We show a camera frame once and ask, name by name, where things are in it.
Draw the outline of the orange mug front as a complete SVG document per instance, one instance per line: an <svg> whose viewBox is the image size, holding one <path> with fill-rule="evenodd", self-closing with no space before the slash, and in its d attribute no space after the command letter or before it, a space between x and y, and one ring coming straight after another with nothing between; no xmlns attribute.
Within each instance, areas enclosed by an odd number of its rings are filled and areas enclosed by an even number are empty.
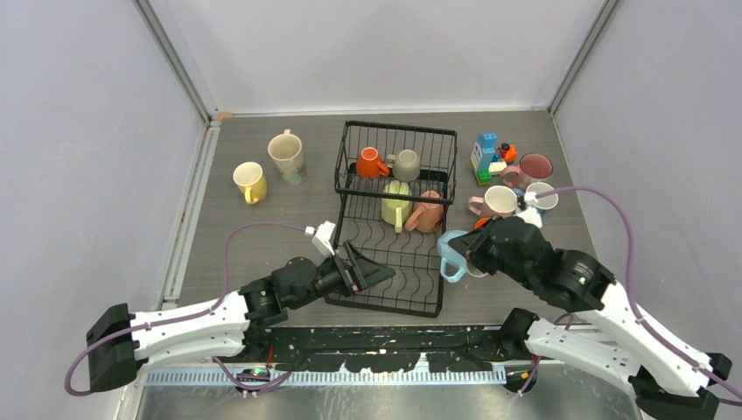
<svg viewBox="0 0 742 420"><path fill-rule="evenodd" d="M482 228L485 224L487 224L492 219L491 216L483 217L478 219L478 221L473 225L474 229Z"/></svg>

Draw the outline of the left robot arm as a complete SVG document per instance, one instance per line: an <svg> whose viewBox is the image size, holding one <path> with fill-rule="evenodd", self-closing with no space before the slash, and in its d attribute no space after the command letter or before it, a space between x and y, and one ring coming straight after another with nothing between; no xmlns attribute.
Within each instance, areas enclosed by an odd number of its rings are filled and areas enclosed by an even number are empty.
<svg viewBox="0 0 742 420"><path fill-rule="evenodd" d="M363 255L351 242L343 248L343 256L330 255L321 264L292 258L222 299L152 312L110 306L86 335L91 392L118 389L153 368L196 359L239 354L245 361L260 361L269 341L257 330L329 294L353 295L395 276L393 268Z"/></svg>

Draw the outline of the pink faceted mug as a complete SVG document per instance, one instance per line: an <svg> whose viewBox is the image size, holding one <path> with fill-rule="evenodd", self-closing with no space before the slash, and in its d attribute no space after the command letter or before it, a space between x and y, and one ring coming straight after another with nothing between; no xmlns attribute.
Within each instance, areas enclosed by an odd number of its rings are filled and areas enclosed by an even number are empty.
<svg viewBox="0 0 742 420"><path fill-rule="evenodd" d="M509 217L515 214L517 207L516 193L504 185L491 186L482 197L472 196L468 200L468 209L480 218Z"/></svg>

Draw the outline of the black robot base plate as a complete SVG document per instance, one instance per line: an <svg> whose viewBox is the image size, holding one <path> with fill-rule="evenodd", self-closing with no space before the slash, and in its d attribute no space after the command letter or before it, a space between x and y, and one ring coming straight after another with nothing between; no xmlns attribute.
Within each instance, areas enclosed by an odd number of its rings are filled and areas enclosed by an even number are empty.
<svg viewBox="0 0 742 420"><path fill-rule="evenodd" d="M251 328L246 348L223 362L270 361L290 372L409 372L427 360L434 373L478 372L491 362L535 357L497 328L475 325Z"/></svg>

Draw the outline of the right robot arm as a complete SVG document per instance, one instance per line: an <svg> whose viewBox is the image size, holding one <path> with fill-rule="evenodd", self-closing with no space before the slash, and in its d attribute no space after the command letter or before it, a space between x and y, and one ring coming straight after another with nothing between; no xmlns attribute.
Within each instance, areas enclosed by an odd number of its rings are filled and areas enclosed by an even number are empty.
<svg viewBox="0 0 742 420"><path fill-rule="evenodd" d="M611 383L654 419L712 419L720 399L710 391L732 362L678 339L640 307L632 307L613 273L578 250L553 248L541 230L518 217L489 220L470 232L449 231L437 242L440 272L504 274L548 305L608 334L613 345L587 339L531 311L514 308L500 328L498 348L562 361Z"/></svg>

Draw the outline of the cream floral tall mug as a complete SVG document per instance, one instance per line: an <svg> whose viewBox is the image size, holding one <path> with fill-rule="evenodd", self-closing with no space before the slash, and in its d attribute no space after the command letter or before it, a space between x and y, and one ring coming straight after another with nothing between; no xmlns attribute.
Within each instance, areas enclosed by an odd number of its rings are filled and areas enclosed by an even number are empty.
<svg viewBox="0 0 742 420"><path fill-rule="evenodd" d="M305 180L303 144L290 129L285 129L282 134L274 136L268 143L267 151L284 182L290 186L297 186Z"/></svg>

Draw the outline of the yellow mug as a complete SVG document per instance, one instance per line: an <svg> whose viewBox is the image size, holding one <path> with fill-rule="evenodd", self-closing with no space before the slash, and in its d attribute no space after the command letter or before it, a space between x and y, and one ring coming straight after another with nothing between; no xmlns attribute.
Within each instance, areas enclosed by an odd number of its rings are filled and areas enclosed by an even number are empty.
<svg viewBox="0 0 742 420"><path fill-rule="evenodd" d="M249 205L264 200L268 195L268 182L262 166L257 162L239 164L234 169L233 181Z"/></svg>

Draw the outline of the light blue mug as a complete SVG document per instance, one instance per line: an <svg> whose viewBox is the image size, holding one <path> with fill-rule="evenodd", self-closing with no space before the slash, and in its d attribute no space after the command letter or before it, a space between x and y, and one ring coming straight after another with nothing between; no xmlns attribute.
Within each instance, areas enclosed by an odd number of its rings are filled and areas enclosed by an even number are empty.
<svg viewBox="0 0 742 420"><path fill-rule="evenodd" d="M439 272L440 276L448 283L456 283L466 275L475 278L487 276L487 273L483 273L471 266L467 260L451 246L451 240L466 234L467 231L464 230L449 230L437 239L437 252L440 257Z"/></svg>

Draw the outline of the pink round mug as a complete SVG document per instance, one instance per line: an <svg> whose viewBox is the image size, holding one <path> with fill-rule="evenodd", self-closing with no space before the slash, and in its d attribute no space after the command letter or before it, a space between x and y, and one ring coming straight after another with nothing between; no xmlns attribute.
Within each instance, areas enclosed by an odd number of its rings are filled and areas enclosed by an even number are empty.
<svg viewBox="0 0 742 420"><path fill-rule="evenodd" d="M540 153L524 155L518 164L509 165L500 173L503 185L525 189L534 182L547 179L553 173L552 161Z"/></svg>

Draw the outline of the blue mug front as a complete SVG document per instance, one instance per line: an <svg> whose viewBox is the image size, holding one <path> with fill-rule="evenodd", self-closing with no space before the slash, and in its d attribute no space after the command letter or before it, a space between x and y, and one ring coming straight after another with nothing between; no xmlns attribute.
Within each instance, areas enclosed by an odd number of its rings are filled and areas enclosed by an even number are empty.
<svg viewBox="0 0 742 420"><path fill-rule="evenodd" d="M559 201L559 196L557 193L552 193L541 198L536 198L533 202L526 201L526 195L529 193L538 195L541 193L548 193L553 190L553 186L544 182L534 182L527 187L514 188L513 191L517 197L517 206L515 211L517 213L520 213L526 211L527 209L534 208L539 214L546 214L557 206Z"/></svg>

